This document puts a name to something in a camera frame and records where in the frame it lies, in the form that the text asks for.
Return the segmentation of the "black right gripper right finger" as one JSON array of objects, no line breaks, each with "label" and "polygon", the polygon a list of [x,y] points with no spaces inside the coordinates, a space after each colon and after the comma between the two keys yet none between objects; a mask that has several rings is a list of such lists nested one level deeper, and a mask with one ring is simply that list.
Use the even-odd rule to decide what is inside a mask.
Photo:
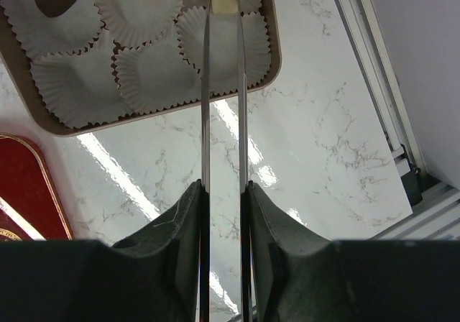
[{"label": "black right gripper right finger", "polygon": [[459,319],[457,241],[329,241],[247,193],[259,321]]}]

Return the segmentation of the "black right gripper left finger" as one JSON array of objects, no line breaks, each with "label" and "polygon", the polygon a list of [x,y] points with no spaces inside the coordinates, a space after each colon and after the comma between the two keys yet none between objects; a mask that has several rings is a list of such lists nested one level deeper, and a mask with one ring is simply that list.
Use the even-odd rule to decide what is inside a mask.
[{"label": "black right gripper left finger", "polygon": [[1,244],[3,321],[191,321],[202,185],[139,231],[97,240]]}]

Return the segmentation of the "steel kitchen tongs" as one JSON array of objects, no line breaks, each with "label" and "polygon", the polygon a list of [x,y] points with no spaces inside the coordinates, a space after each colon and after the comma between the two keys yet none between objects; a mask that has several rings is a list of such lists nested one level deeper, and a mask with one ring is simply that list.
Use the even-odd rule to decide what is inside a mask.
[{"label": "steel kitchen tongs", "polygon": [[[239,213],[240,213],[240,263],[241,263],[241,320],[252,321],[251,286],[251,238],[250,215],[245,206],[248,202],[248,129],[247,129],[247,74],[245,63],[244,30],[242,24],[241,0],[236,0],[236,66],[238,81],[238,121],[239,121]],[[210,192],[211,192],[211,151],[210,151],[210,47],[212,7],[207,6],[203,33],[203,66],[201,68],[201,207],[200,207],[200,279],[199,279],[199,320],[210,320]]]}]

